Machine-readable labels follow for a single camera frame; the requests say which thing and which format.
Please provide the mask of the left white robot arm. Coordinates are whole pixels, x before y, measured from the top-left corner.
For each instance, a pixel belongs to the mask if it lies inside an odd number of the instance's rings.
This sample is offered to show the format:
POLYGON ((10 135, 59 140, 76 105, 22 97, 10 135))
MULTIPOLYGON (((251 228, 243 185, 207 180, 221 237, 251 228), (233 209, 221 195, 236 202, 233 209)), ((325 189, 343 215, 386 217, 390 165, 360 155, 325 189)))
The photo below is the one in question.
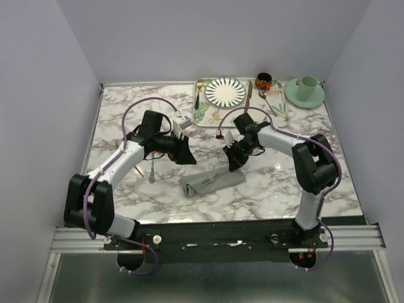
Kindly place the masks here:
POLYGON ((173 119, 159 112, 146 110, 142 122, 133 131, 124 133, 118 149, 97 169, 86 175, 75 174, 69 181, 64 221, 88 229, 90 235, 118 236, 126 249, 134 249, 140 241, 136 220, 118 215, 114 210, 113 192, 132 168, 153 153, 166 155, 177 165, 194 165, 189 138, 182 133, 192 124, 190 118, 175 113, 173 119), (161 129, 163 120, 169 130, 161 129))

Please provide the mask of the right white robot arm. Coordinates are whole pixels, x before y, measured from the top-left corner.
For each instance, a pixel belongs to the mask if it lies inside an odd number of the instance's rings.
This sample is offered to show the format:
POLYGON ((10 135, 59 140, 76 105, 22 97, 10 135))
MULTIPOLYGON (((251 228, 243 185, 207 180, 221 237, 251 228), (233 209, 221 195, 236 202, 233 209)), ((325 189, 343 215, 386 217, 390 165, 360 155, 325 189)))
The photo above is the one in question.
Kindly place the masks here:
POLYGON ((248 113, 236 117, 234 124, 242 135, 239 141, 230 131, 216 132, 216 137, 225 141, 229 171, 244 166, 249 157, 255 156, 255 150, 263 153, 271 148, 292 158, 302 192, 290 239, 297 247, 307 246, 320 228, 325 196, 338 187, 342 178, 341 165, 328 140, 322 134, 307 137, 289 133, 274 127, 272 120, 256 123, 248 113))

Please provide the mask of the grey cloth napkin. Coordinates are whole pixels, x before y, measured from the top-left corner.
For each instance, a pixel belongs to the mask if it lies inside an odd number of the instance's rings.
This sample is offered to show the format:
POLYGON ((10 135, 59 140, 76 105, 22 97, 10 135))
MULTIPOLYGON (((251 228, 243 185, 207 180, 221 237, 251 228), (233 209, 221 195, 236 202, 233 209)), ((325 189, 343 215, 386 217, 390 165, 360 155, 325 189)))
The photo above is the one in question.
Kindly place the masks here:
POLYGON ((229 171, 227 167, 217 168, 197 174, 184 175, 180 178, 186 198, 205 196, 221 189, 227 189, 246 181, 240 170, 229 171))

